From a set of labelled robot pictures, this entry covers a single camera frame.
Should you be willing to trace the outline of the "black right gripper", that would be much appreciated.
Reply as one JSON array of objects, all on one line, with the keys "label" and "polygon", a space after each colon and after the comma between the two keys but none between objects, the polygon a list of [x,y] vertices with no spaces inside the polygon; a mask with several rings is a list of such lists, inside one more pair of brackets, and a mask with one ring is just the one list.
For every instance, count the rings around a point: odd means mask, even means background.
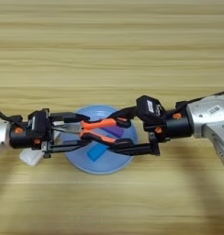
[{"label": "black right gripper", "polygon": [[[121,128],[130,128],[131,120],[137,116],[135,106],[122,108],[112,113],[109,118],[116,120]],[[138,156],[138,155],[160,155],[159,142],[170,139],[188,138],[193,134],[193,128],[185,110],[178,111],[165,119],[164,125],[143,125],[144,130],[150,132],[148,143],[135,144],[130,139],[117,140],[109,150],[115,153]]]}]

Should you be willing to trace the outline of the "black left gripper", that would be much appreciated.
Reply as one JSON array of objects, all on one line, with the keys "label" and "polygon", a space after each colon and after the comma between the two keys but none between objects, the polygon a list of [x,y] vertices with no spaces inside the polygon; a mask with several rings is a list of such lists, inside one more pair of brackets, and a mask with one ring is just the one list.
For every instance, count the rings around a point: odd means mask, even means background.
[{"label": "black left gripper", "polygon": [[90,140],[67,140],[60,144],[48,141],[51,139],[50,119],[52,122],[73,123],[87,121],[90,117],[73,112],[61,112],[50,113],[50,118],[47,114],[30,114],[28,120],[24,121],[21,116],[12,116],[9,118],[10,146],[13,149],[41,149],[43,157],[50,158],[53,153],[75,151],[90,143]]}]

